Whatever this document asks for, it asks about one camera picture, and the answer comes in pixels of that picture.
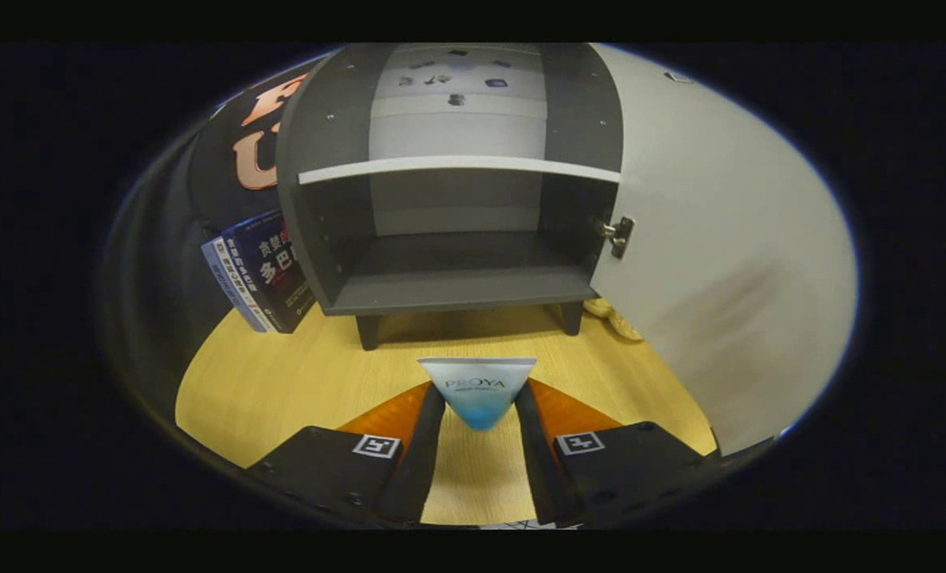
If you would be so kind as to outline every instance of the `screw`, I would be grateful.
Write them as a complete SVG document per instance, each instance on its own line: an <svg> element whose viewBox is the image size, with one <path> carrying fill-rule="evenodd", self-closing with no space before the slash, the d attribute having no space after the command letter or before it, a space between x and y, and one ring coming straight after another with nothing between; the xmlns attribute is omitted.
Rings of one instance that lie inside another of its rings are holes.
<svg viewBox="0 0 946 573"><path fill-rule="evenodd" d="M360 507L360 505L367 503L366 500L364 500L363 497L358 493L346 493L345 500L348 501L349 504L353 504L356 507Z"/></svg>

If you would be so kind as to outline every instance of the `cabinet shelf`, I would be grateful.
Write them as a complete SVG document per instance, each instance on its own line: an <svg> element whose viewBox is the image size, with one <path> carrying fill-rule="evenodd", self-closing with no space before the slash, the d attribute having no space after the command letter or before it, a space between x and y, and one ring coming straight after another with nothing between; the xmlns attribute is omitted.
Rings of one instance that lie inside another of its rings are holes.
<svg viewBox="0 0 946 573"><path fill-rule="evenodd" d="M621 174L617 171L598 170L596 167L577 166L574 163L531 159L528 157L502 157L491 155L435 155L422 157L396 157L390 159L376 159L359 163L346 163L344 166L324 167L320 170L302 171L298 175L299 185L313 184L318 181L330 181L343 177L356 177L372 173L392 173L392 171L412 170L513 170L535 171L535 173L552 173L556 175L571 175L609 181L617 184L621 182Z"/></svg>
<svg viewBox="0 0 946 573"><path fill-rule="evenodd" d="M590 273L541 233L425 233L372 240L324 312L438 312L593 297Z"/></svg>

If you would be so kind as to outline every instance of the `blue book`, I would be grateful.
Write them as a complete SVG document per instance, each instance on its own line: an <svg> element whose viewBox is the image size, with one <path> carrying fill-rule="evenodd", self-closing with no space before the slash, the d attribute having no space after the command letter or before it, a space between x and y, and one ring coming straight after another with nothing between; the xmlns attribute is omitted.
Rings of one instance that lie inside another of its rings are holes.
<svg viewBox="0 0 946 573"><path fill-rule="evenodd" d="M218 280L218 286L221 287L221 290L225 291L225 296L228 297L228 300L232 302L232 305L239 310L239 314L243 315L243 318L247 320L247 323L250 324L251 329L258 331L258 333L266 333L268 329L261 322L261 316L255 314L254 309L248 307L246 301L243 300L243 296L239 293L235 286L233 286L232 279L228 275L228 271L225 269L225 265L222 262L222 258L219 255L219 246L221 250L225 250L224 240L222 238L211 240L206 244L200 246L200 250L204 252L204 258L208 261L208 267L211 268L211 272L215 275L215 280Z"/></svg>
<svg viewBox="0 0 946 573"><path fill-rule="evenodd" d="M313 305L292 251L279 210L240 222L222 233L243 285L271 322L273 330L292 333Z"/></svg>

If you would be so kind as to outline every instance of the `wooden floor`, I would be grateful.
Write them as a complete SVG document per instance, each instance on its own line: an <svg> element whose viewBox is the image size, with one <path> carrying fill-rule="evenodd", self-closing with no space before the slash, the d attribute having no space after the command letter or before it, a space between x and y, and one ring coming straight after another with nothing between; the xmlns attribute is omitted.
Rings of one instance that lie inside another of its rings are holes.
<svg viewBox="0 0 946 573"><path fill-rule="evenodd" d="M646 342L618 337L588 313L568 337L557 306L384 317L365 352L356 319L310 309L295 333L254 333L232 311L197 352L179 388L178 426L247 467L306 425L335 428L428 380L422 356L536 356L531 376L630 424L655 421L700 454L709 423ZM514 407L477 433L447 409L422 522L534 519Z"/></svg>

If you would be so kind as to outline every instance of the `white cabinet door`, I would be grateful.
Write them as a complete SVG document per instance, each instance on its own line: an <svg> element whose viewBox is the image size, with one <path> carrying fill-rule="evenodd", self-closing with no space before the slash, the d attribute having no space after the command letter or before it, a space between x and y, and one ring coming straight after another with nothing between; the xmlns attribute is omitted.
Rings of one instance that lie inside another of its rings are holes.
<svg viewBox="0 0 946 573"><path fill-rule="evenodd" d="M772 127L655 62L594 48L625 125L612 221L636 225L625 257L604 247L592 286L737 452L790 427L839 366L858 305L850 229Z"/></svg>

